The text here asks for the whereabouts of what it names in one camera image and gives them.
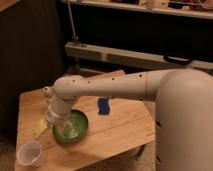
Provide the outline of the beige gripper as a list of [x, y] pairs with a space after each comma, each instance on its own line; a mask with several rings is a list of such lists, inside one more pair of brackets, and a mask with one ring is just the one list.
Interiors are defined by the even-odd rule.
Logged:
[[[52, 125], [60, 125], [68, 118], [68, 116], [67, 115], [59, 115], [59, 114], [55, 113], [51, 109], [50, 106], [48, 106], [45, 110], [45, 118], [41, 118], [37, 127], [36, 127], [36, 130], [35, 130], [35, 133], [34, 133], [35, 139], [38, 139], [49, 128], [49, 123], [52, 124]], [[68, 124], [60, 125], [59, 131], [62, 134], [67, 134], [69, 132]]]

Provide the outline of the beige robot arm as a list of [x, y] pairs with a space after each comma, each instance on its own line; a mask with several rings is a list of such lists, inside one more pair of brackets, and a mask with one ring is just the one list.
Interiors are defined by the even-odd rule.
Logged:
[[51, 125], [67, 119], [82, 96], [156, 103], [156, 171], [213, 171], [213, 76], [194, 69], [170, 69], [89, 80], [58, 78], [44, 95]]

